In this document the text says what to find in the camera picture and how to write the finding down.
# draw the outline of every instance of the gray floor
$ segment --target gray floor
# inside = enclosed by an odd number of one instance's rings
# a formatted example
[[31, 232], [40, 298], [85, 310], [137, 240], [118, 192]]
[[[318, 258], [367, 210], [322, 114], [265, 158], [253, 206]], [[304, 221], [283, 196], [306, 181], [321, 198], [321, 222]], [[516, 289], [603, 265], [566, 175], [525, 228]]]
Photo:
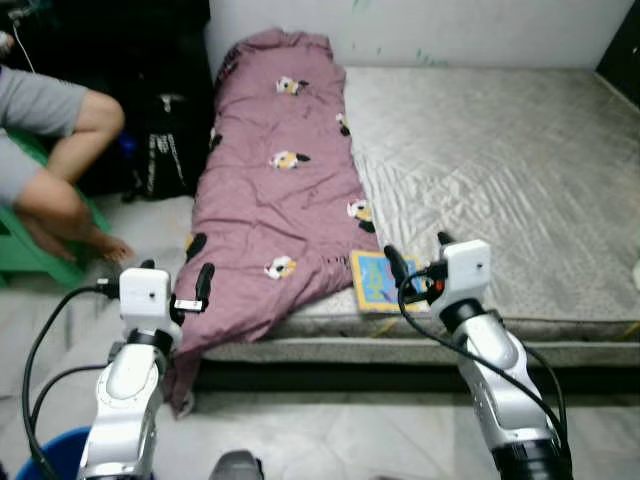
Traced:
[[[177, 271], [188, 231], [187, 199], [120, 207], [110, 198], [101, 205], [134, 248]], [[11, 289], [0, 291], [0, 460], [12, 475], [27, 457], [16, 396], [22, 362], [61, 292], [41, 276], [14, 279]], [[74, 304], [46, 340], [36, 381], [102, 361], [120, 332], [117, 304]], [[38, 427], [42, 441], [91, 423], [94, 382], [94, 374], [81, 374], [51, 392]], [[497, 478], [464, 395], [238, 392], [197, 401], [198, 410], [181, 421], [165, 407], [160, 411], [160, 480], [207, 478], [219, 456], [237, 448], [262, 458], [268, 480]], [[640, 395], [571, 397], [569, 405], [575, 478], [637, 478]]]

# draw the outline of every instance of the gray shorts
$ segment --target gray shorts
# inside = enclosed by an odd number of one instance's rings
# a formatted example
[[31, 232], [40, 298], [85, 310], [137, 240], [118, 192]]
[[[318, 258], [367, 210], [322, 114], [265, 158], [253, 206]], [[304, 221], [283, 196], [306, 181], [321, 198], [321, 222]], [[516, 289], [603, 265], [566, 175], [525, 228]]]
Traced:
[[4, 132], [19, 128], [38, 135], [73, 133], [85, 87], [5, 66], [0, 69], [0, 207], [12, 205], [40, 164]]

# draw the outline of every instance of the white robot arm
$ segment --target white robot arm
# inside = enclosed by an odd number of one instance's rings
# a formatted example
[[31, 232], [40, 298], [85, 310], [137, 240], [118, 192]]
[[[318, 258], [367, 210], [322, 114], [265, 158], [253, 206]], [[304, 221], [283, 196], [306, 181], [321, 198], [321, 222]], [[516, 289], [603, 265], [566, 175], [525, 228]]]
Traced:
[[182, 342], [184, 312], [202, 312], [209, 303], [212, 264], [200, 272], [195, 301], [176, 300], [169, 273], [154, 269], [153, 262], [143, 266], [120, 275], [126, 344], [98, 379], [98, 412], [82, 455], [80, 480], [150, 477], [155, 416], [163, 401], [169, 355]]
[[[404, 282], [407, 303], [427, 300], [433, 318], [445, 325], [459, 349], [502, 370], [540, 399], [527, 372], [525, 347], [506, 330], [497, 312], [487, 312], [481, 304], [491, 277], [489, 245], [481, 240], [454, 243], [442, 232], [438, 237], [438, 257], [424, 271], [428, 289], [420, 294]], [[400, 287], [408, 277], [407, 267], [393, 247], [385, 247], [385, 254]], [[495, 370], [459, 358], [485, 443], [502, 478], [570, 480], [566, 437], [559, 438], [541, 407]]]

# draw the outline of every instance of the bed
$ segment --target bed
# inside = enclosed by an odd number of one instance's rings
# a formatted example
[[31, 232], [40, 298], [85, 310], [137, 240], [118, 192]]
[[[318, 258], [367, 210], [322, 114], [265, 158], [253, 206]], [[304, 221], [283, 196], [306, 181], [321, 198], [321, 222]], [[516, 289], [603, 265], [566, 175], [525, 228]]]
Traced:
[[[438, 230], [485, 239], [486, 304], [516, 335], [556, 366], [640, 365], [637, 109], [586, 71], [347, 68], [345, 98], [381, 245], [429, 259]], [[398, 317], [360, 314], [352, 289], [205, 358], [456, 361]]]

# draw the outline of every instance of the person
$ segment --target person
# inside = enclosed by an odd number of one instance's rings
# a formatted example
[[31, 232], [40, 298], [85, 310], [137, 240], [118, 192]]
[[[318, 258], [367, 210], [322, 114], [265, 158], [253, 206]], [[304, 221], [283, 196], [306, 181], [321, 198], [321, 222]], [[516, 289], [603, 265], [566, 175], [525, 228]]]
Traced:
[[[14, 44], [0, 32], [0, 56]], [[133, 255], [124, 241], [93, 224], [73, 188], [123, 126], [122, 108], [107, 95], [0, 65], [0, 129], [62, 137], [42, 168], [0, 133], [0, 207], [12, 207], [43, 250], [75, 261], [67, 242], [76, 241], [116, 262]]]

